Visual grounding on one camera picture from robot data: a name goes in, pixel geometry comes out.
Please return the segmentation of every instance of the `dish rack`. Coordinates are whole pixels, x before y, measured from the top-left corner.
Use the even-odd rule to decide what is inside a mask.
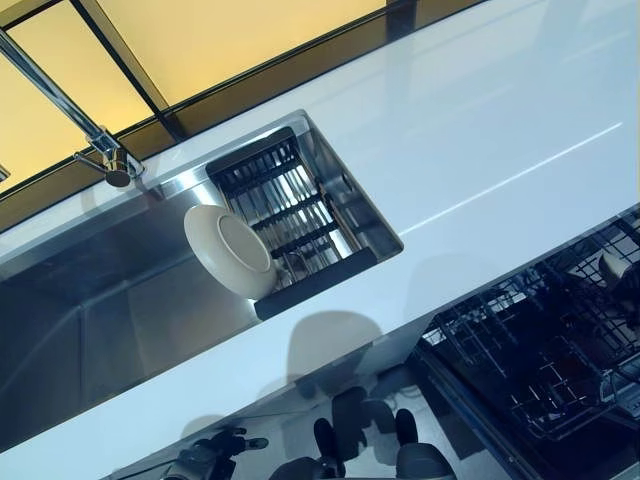
[[[293,139],[216,176],[229,209],[254,229],[276,260],[278,290],[362,248],[311,177]]]
[[[560,440],[603,415],[637,425],[640,289],[620,295],[601,259],[633,273],[639,231],[630,210],[437,314],[424,338],[535,438]]]
[[[269,318],[402,250],[324,138],[283,128],[207,166],[278,269]]]

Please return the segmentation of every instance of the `metal rack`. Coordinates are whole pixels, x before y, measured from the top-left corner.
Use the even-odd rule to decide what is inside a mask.
[[[616,408],[640,419],[640,289],[617,295],[601,266],[605,252],[639,265],[639,231],[626,212],[439,313],[425,339],[447,342],[471,383],[493,378],[494,403],[536,438],[559,440]]]
[[[283,289],[332,265],[361,246],[294,139],[216,174],[230,210],[260,236],[276,261]]]

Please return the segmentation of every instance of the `chrome faucet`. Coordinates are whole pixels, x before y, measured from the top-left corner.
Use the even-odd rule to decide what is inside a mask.
[[[120,146],[109,132],[105,129],[101,131],[101,138],[87,137],[87,141],[102,154],[102,163],[96,163],[80,152],[74,153],[73,159],[103,173],[109,185],[126,187],[131,180],[142,174],[144,166],[129,156],[124,147]]]
[[[99,127],[74,103],[69,96],[33,61],[22,48],[0,28],[0,52],[27,77],[62,113],[87,134],[87,141],[102,154],[102,163],[96,163],[82,153],[74,160],[104,174],[109,185],[124,187],[138,178],[144,166],[131,156],[103,127]]]

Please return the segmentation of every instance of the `dishwasher rack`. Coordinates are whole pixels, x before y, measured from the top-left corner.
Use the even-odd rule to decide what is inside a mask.
[[[615,412],[640,421],[640,288],[622,294],[602,265],[635,275],[639,231],[634,208],[437,314],[424,338],[535,438]]]

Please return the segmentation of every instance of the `sink basin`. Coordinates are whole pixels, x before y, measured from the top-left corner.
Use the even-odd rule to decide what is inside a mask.
[[[239,190],[230,190],[221,179],[273,147],[274,138],[281,141],[283,131],[318,201],[326,204],[327,218],[333,219],[324,225],[326,232],[331,226],[350,250],[332,261],[324,255],[324,263],[318,263],[323,268],[294,271],[295,278],[279,286],[260,317],[286,310],[402,250],[304,112],[243,137],[0,265],[0,451],[262,321],[253,302],[224,288],[200,265],[183,218],[194,205],[234,209],[239,197],[233,193]],[[299,200],[302,206],[310,201]],[[245,219],[262,234],[268,222],[293,208],[293,200],[287,202],[275,220],[259,212]],[[270,208],[274,213],[277,207]],[[292,241],[318,238],[311,230],[303,233],[284,232],[288,242],[274,247],[274,258],[291,263]],[[304,248],[296,255],[311,265],[318,249],[315,244],[313,252]],[[368,252],[369,263],[353,260],[360,251]]]

